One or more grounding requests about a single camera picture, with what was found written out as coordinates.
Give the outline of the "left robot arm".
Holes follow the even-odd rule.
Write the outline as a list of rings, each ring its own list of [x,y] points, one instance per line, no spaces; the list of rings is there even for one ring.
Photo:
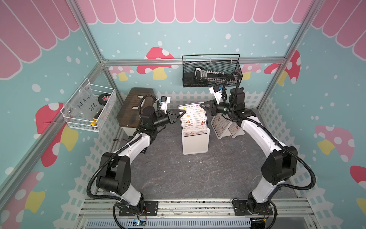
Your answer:
[[[131,163],[144,153],[167,124],[174,124],[185,110],[168,110],[170,99],[148,94],[138,106],[140,118],[132,140],[113,153],[104,153],[100,166],[92,175],[86,193],[92,199],[115,199],[119,208],[126,207],[134,215],[145,212],[144,196],[131,184]]]

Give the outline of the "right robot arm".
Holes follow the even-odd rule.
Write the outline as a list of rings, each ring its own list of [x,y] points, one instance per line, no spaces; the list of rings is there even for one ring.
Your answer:
[[[240,81],[238,72],[228,75],[222,86],[215,85],[209,89],[215,99],[200,104],[212,116],[222,114],[223,118],[236,123],[248,133],[265,154],[266,160],[261,167],[262,178],[256,188],[248,195],[244,210],[251,215],[259,215],[272,206],[272,197],[281,188],[294,190],[310,190],[316,184],[316,177],[311,167],[298,156],[294,146],[286,146],[274,137],[257,118],[256,114],[245,106],[244,88],[237,83],[230,93],[226,93],[228,81]],[[306,186],[287,184],[300,163],[310,175],[310,183]]]

